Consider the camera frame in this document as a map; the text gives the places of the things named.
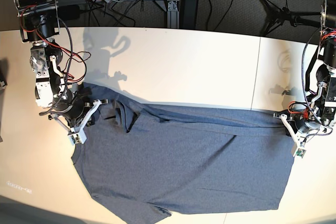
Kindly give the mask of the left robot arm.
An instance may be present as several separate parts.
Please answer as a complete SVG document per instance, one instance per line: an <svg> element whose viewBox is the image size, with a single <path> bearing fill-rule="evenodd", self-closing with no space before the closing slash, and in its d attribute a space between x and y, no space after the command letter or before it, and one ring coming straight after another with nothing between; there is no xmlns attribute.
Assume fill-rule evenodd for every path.
<svg viewBox="0 0 336 224"><path fill-rule="evenodd" d="M306 131L331 127L335 99L334 41L322 41L309 64L290 42L208 31L87 27L92 53L85 82L98 97L109 91L194 123L219 117L240 125L283 128L274 113Z"/></svg>

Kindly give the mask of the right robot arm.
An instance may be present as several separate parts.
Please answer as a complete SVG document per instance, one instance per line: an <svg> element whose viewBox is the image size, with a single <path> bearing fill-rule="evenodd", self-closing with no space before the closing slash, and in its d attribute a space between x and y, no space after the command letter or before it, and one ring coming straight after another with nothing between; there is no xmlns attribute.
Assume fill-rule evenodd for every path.
<svg viewBox="0 0 336 224"><path fill-rule="evenodd" d="M71 91L70 67L62 70L59 66L64 53L69 62L75 54L55 42L62 21L58 17L57 1L14 0L14 3L22 41L32 45L29 63L36 76L36 103L45 109L41 114L50 119L62 116L69 127L79 125L89 111L88 91Z"/></svg>

